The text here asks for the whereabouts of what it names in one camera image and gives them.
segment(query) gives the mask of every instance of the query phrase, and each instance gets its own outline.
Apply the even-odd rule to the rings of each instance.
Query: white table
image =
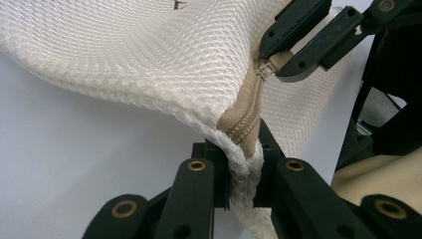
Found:
[[[302,154],[328,182],[369,46],[354,51]],[[171,116],[59,89],[0,54],[0,238],[81,238],[108,200],[168,188],[197,141]],[[214,238],[252,236],[216,210]]]

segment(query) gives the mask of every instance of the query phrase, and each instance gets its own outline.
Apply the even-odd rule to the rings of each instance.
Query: white laundry bag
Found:
[[[277,238],[270,211],[252,204],[263,164],[259,117],[285,155],[299,156],[344,65],[294,84],[257,78],[254,49],[284,4],[0,0],[0,50],[51,84],[160,110],[202,133],[229,158],[240,221]]]

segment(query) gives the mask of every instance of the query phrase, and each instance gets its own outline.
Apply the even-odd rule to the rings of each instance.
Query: zipper teeth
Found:
[[[239,144],[251,132],[259,119],[259,103],[260,91],[262,88],[262,78],[257,77],[256,84],[254,85],[254,93],[250,98],[250,103],[247,112],[236,126],[231,129],[227,135],[232,138],[233,142]]]

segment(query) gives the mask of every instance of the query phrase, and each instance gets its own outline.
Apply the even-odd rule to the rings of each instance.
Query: beige cloth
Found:
[[[384,194],[422,213],[422,147],[405,156],[378,155],[342,168],[331,187],[356,205],[366,195]]]

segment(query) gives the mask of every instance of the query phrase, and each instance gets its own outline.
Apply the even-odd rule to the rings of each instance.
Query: mesh bag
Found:
[[[257,237],[276,238],[269,211],[252,206],[260,143],[246,156],[217,124],[235,106],[254,42],[282,7],[283,0],[0,0],[0,50],[51,84],[160,110],[202,133],[229,158],[240,221]],[[261,116],[287,156],[299,155],[342,65],[297,84],[264,83]]]

